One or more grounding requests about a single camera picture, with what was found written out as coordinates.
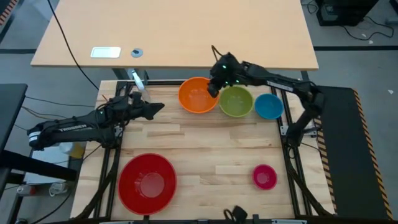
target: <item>red bowl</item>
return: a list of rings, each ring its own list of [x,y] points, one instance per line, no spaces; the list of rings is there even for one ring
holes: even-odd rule
[[[119,198],[138,215],[164,209],[174,196],[177,177],[171,163],[158,154],[141,154],[130,160],[119,179]]]
[[[269,165],[258,165],[253,170],[253,182],[262,190],[273,189],[278,182],[274,168]]]

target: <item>floor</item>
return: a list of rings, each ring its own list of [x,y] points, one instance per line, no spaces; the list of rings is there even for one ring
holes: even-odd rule
[[[365,45],[398,45],[398,35],[388,39],[375,35],[372,44],[369,41],[355,40],[349,37],[341,27],[320,27],[314,14],[304,6],[303,11],[314,46],[365,46]],[[388,17],[396,16],[388,1],[383,0],[369,13],[375,21],[383,23]],[[6,36],[0,43],[0,49],[35,49],[47,26],[47,21],[25,0],[17,12]],[[363,22],[358,27],[350,28],[353,35],[369,36],[372,32],[390,32],[383,27]],[[347,86],[358,90],[366,116],[369,132],[372,136],[384,185],[387,190],[394,218],[398,219],[398,139],[395,130],[398,117],[398,51],[361,51],[361,52],[316,52],[320,69],[309,72],[312,81],[319,85]],[[0,83],[26,83],[29,88],[27,96],[52,100],[62,103],[94,105],[96,89],[81,75],[77,68],[32,68],[29,64],[32,54],[0,54]],[[114,80],[116,77],[110,69],[85,68],[85,72],[96,85],[101,80]],[[148,70],[151,79],[189,78],[208,76],[206,70]],[[289,77],[301,78],[300,72],[273,71]],[[51,105],[26,99],[24,106],[42,113],[60,114],[63,116],[82,115],[89,108],[78,108]],[[31,128],[41,122],[25,111],[18,115],[16,124]],[[29,147],[25,131],[14,128],[6,149],[28,155]],[[10,203],[14,200],[15,191],[8,190],[0,201],[0,217],[7,217]],[[39,197],[26,197],[22,203],[19,217],[32,222],[46,215],[64,196],[49,197],[44,187]],[[62,221],[69,218],[73,197],[63,207],[45,220]],[[0,224],[7,218],[0,218]]]

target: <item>orange bowl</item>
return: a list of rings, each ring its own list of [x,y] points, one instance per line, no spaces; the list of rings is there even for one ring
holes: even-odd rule
[[[213,109],[219,96],[213,98],[207,92],[208,78],[193,77],[183,82],[178,90],[181,106],[191,113],[206,113]]]

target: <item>wooden desk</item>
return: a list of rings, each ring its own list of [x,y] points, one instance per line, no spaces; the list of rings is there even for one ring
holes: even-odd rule
[[[84,67],[210,68],[214,45],[266,68],[318,69],[299,0],[61,0],[56,14]],[[122,51],[93,59],[93,47]],[[31,65],[75,66],[54,19]]]
[[[97,105],[104,103],[102,94],[107,98],[114,96],[115,88],[116,81],[102,81]],[[150,216],[151,220],[224,219],[223,209],[234,205],[242,206],[250,217],[253,213],[260,218],[294,217],[276,121],[262,119],[255,111],[244,118],[231,118],[218,106],[207,114],[191,114],[178,103],[178,86],[147,88],[152,101],[162,102],[165,107],[154,120],[138,119],[126,127],[119,174],[134,156],[148,152],[161,154],[173,164],[178,182],[176,194],[165,210]],[[266,86],[249,89],[255,97],[270,92]],[[289,102],[295,121],[302,107],[294,95],[289,95]],[[315,139],[303,141],[317,145]],[[89,143],[86,154],[97,145]],[[307,146],[299,150],[308,188],[333,212],[319,152]],[[103,154],[98,150],[84,161],[71,217],[83,210],[98,188]],[[258,164],[269,164],[276,170],[278,183],[273,190],[258,190],[253,185],[251,172]],[[102,216],[108,193],[104,195]],[[303,208],[301,197],[298,199]],[[125,209],[116,193],[112,220],[128,219],[142,216]]]

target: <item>small pink bowl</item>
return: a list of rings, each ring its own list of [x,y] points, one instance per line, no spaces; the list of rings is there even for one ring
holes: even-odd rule
[[[274,168],[265,164],[258,165],[254,168],[252,179],[254,184],[262,190],[271,190],[278,182],[278,177]]]

